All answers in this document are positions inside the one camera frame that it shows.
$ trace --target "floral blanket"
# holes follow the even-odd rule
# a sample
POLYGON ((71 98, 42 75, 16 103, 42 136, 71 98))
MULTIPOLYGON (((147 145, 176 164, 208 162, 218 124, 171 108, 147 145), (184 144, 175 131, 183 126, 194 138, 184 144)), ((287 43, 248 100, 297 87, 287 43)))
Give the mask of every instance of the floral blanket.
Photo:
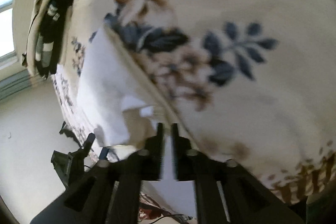
POLYGON ((104 19, 201 151, 286 203, 335 177, 335 0, 75 0, 54 85, 80 140, 78 78, 104 19))

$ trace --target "beige wall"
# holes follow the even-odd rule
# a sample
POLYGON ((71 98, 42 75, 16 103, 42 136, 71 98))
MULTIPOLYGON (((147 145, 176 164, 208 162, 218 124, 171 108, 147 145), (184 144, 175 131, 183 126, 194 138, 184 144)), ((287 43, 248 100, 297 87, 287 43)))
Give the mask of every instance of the beige wall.
MULTIPOLYGON (((14 0, 13 4, 13 39, 16 46, 16 52, 20 58, 26 51, 27 35, 30 26, 30 18, 33 10, 34 0, 14 0)), ((21 70, 19 60, 14 64, 6 66, 0 70, 0 80, 7 78, 21 70)))
POLYGON ((58 133, 62 122, 50 81, 0 102, 0 195, 20 224, 65 190, 50 159, 78 145, 58 133))

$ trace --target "cable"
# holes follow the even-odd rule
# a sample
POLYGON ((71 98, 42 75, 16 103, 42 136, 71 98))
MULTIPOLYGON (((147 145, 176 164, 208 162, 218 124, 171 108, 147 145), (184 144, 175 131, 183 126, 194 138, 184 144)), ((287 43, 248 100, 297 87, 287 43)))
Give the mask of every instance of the cable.
POLYGON ((183 216, 184 214, 177 214, 177 215, 168 215, 168 216, 162 216, 160 217, 159 219, 153 221, 153 222, 150 222, 148 224, 154 224, 155 222, 158 222, 159 220, 163 219, 164 217, 172 217, 172 216, 183 216))

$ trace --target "floral bedsheet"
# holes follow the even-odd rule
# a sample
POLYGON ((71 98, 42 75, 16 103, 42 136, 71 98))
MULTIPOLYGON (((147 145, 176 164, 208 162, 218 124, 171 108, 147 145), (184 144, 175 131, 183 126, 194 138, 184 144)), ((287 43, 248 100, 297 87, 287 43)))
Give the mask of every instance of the floral bedsheet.
POLYGON ((286 203, 335 177, 335 0, 75 0, 53 80, 81 141, 93 127, 78 79, 103 21, 201 151, 239 161, 286 203))

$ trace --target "window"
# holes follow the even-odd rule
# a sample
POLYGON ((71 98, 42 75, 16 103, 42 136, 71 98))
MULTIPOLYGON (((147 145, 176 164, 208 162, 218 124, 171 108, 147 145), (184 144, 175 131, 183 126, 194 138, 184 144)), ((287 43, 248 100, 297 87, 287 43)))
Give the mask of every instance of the window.
POLYGON ((12 28, 13 0, 0 0, 0 62, 15 56, 12 28))

